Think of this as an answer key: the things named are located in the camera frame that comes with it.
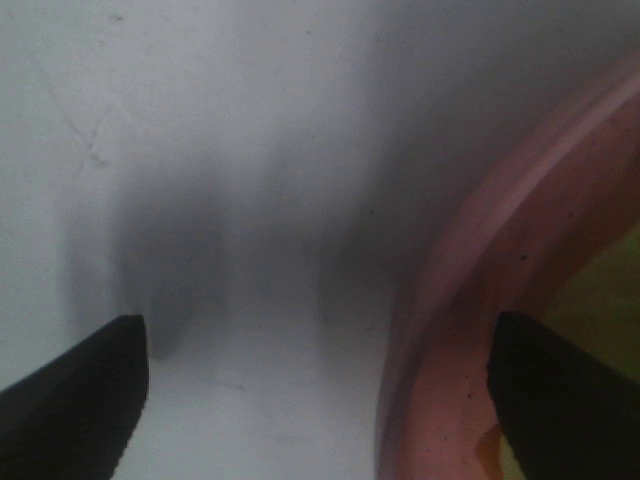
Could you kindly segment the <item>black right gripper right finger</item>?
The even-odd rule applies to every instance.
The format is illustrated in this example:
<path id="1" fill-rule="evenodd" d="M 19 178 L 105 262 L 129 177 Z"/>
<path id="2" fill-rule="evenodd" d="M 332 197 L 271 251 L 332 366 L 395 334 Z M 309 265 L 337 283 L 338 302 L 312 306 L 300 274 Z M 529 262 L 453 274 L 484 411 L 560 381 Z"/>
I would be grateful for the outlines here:
<path id="1" fill-rule="evenodd" d="M 498 316 L 487 387 L 526 478 L 638 478 L 638 383 L 536 319 Z"/>

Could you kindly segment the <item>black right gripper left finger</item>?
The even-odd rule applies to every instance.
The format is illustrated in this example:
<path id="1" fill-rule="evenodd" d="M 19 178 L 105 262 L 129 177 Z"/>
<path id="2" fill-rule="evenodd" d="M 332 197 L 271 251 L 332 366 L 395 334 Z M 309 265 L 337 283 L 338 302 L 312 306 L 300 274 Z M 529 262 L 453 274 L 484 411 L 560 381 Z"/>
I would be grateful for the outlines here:
<path id="1" fill-rule="evenodd" d="M 120 316 L 2 390 L 2 478 L 112 478 L 148 389 L 145 321 Z"/>

